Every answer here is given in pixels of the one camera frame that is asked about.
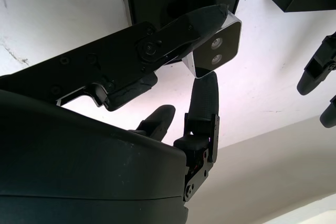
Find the gray wall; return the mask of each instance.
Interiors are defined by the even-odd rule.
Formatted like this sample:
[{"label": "gray wall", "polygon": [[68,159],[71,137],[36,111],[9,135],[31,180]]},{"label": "gray wall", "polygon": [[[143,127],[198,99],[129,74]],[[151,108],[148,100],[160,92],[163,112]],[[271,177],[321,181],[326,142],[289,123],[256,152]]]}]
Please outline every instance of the gray wall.
[{"label": "gray wall", "polygon": [[312,118],[222,148],[188,223],[264,223],[335,194],[335,136]]}]

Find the robotic arm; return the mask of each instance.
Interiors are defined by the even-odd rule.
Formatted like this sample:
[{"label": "robotic arm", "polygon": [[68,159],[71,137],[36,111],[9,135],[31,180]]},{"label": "robotic arm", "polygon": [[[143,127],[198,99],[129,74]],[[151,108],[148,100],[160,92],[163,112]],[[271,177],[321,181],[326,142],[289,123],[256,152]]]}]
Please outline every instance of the robotic arm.
[{"label": "robotic arm", "polygon": [[[309,94],[333,70],[336,70],[336,33],[326,36],[322,45],[304,69],[297,87],[299,93],[302,95]],[[331,100],[331,104],[321,115],[320,121],[327,128],[336,126],[336,97]]]},{"label": "robotic arm", "polygon": [[224,5],[160,31],[141,23],[0,78],[1,223],[186,223],[184,207],[216,162],[216,74],[195,79],[184,135],[158,108],[126,131],[61,108],[81,96],[114,111],[151,89],[155,71],[211,38]]}]

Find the screw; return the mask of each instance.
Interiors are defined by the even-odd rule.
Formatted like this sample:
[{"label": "screw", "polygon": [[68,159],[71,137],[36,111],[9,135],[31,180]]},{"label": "screw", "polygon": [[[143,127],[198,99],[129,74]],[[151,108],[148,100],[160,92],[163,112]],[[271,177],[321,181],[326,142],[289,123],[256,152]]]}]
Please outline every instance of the screw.
[{"label": "screw", "polygon": [[113,82],[108,82],[106,84],[106,91],[111,92],[112,90],[114,90],[114,83]]},{"label": "screw", "polygon": [[147,43],[145,45],[145,51],[148,55],[154,55],[156,53],[155,45],[153,43]]},{"label": "screw", "polygon": [[50,89],[51,93],[53,95],[59,95],[61,94],[61,88],[59,86],[52,86],[51,89]]},{"label": "screw", "polygon": [[152,27],[147,28],[147,34],[152,35],[154,33],[154,30]]},{"label": "screw", "polygon": [[70,59],[68,57],[65,57],[65,56],[62,56],[60,59],[59,59],[59,62],[61,62],[62,65],[67,65],[70,63]]},{"label": "screw", "polygon": [[189,198],[190,196],[191,196],[191,193],[193,192],[193,190],[192,190],[192,187],[191,186],[188,186],[187,187],[187,197]]},{"label": "screw", "polygon": [[95,54],[89,54],[89,55],[87,55],[86,60],[90,64],[95,64],[97,62],[97,56]]}]

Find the crack on wall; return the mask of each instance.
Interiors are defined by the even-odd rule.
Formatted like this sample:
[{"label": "crack on wall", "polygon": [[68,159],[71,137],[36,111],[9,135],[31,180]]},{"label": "crack on wall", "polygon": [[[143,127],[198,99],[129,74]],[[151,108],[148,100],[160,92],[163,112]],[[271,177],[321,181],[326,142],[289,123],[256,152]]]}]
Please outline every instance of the crack on wall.
[{"label": "crack on wall", "polygon": [[4,6],[6,9],[8,9],[8,5],[7,5],[7,0],[2,0],[4,2]]},{"label": "crack on wall", "polygon": [[6,47],[6,46],[3,46],[5,49],[6,49],[6,51],[17,61],[17,62],[19,62],[20,64],[23,64],[23,65],[26,65],[26,66],[28,66],[29,67],[29,61],[28,61],[28,59],[21,59],[21,58],[19,58],[19,57],[16,57],[15,56],[15,54],[13,53],[13,51],[11,51],[11,49],[10,48],[8,48],[8,47]]}]

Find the camera lens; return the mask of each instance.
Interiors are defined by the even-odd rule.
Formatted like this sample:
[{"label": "camera lens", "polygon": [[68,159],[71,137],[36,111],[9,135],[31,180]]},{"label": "camera lens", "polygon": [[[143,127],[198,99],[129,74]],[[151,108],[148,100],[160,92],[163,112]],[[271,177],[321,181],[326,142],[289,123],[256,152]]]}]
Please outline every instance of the camera lens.
[{"label": "camera lens", "polygon": [[220,47],[223,43],[223,39],[222,38],[217,38],[214,40],[214,42],[212,42],[212,45],[211,45],[211,49],[212,50],[215,50],[217,49],[218,47]]},{"label": "camera lens", "polygon": [[217,63],[219,63],[222,59],[222,55],[216,55],[213,59],[212,59],[212,65],[216,65]]}]

